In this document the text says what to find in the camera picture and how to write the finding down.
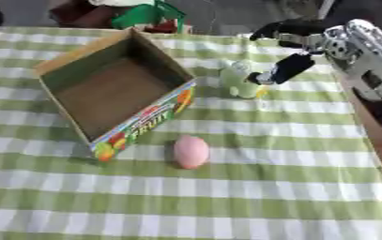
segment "cardboard box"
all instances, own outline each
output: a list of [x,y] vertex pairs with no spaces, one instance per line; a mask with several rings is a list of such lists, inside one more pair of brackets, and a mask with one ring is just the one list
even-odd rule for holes
[[36,67],[40,83],[95,157],[118,151],[191,104],[193,76],[133,29]]

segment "floor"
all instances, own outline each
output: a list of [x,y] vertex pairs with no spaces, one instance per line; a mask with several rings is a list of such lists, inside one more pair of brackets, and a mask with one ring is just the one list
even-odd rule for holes
[[[67,0],[0,0],[5,25],[55,26],[48,10]],[[283,20],[287,15],[274,0],[166,0],[187,13],[196,34],[236,35]]]

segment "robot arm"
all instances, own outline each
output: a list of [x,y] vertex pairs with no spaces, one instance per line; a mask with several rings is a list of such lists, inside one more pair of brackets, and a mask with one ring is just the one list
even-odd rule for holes
[[[344,25],[334,25],[327,20],[287,20],[270,23],[257,30],[251,40],[258,38],[278,39],[280,46],[302,49],[306,55],[323,53],[333,66],[347,73],[350,79],[355,79],[352,87],[364,99],[382,100],[382,30],[373,24],[364,20],[352,20]],[[293,71],[299,74],[312,66],[309,61],[300,66],[291,64],[291,69],[285,69],[285,65],[278,67],[279,64],[273,69],[274,72]],[[284,76],[294,77],[297,74]],[[274,83],[289,80],[277,82],[273,74],[269,75]],[[265,82],[266,77],[266,73],[262,73],[256,78]]]

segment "table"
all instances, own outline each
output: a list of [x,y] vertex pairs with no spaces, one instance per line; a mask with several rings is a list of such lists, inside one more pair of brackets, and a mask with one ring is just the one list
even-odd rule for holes
[[[200,76],[195,102],[96,164],[31,67],[110,33],[0,33],[0,238],[382,239],[382,165],[324,59],[263,99],[222,88],[226,64],[267,69],[292,53],[271,40],[151,36]],[[210,144],[209,164],[166,161],[182,133]]]

